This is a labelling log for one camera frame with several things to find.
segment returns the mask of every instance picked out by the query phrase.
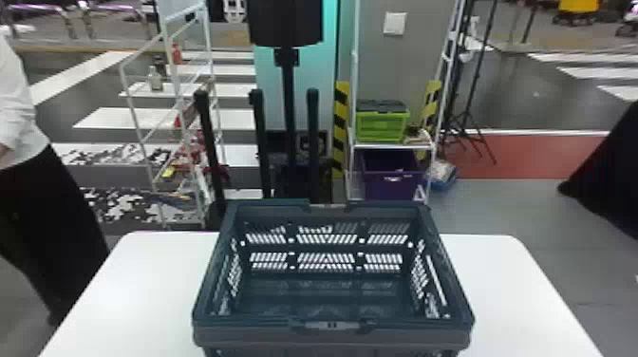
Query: person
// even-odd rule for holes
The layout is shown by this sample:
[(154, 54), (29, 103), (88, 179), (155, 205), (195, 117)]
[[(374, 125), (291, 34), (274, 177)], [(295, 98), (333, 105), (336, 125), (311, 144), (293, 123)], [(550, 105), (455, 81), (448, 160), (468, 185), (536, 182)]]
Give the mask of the person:
[(2, 35), (0, 221), (0, 255), (27, 276), (48, 322), (58, 325), (108, 248), (80, 188), (35, 123), (22, 62)]

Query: green plastic box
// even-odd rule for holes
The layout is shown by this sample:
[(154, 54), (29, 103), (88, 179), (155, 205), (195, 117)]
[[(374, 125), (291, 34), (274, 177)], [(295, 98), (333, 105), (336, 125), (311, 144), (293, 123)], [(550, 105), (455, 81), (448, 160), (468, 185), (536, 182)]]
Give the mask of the green plastic box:
[(402, 142), (410, 112), (399, 101), (357, 101), (357, 141)]

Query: purple bin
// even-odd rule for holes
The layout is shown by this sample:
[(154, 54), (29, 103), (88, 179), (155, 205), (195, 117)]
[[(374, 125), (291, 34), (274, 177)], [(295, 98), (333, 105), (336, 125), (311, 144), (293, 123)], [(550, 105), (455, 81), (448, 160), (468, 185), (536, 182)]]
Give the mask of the purple bin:
[(422, 179), (414, 150), (363, 150), (366, 199), (412, 200)]

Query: light switch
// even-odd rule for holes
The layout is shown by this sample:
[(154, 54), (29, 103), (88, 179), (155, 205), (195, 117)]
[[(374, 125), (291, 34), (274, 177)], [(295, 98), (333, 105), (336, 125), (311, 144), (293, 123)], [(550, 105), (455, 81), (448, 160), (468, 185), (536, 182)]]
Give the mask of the light switch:
[(405, 33), (405, 17), (407, 12), (386, 12), (384, 34), (403, 35)]

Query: black cloth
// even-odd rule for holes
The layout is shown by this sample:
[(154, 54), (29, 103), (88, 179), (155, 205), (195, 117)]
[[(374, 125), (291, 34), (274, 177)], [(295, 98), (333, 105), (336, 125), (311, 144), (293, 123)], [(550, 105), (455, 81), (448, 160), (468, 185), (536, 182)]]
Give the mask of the black cloth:
[(0, 171), (0, 254), (24, 273), (54, 319), (63, 318), (108, 255), (100, 226), (48, 146)]
[(638, 239), (638, 102), (558, 191)]

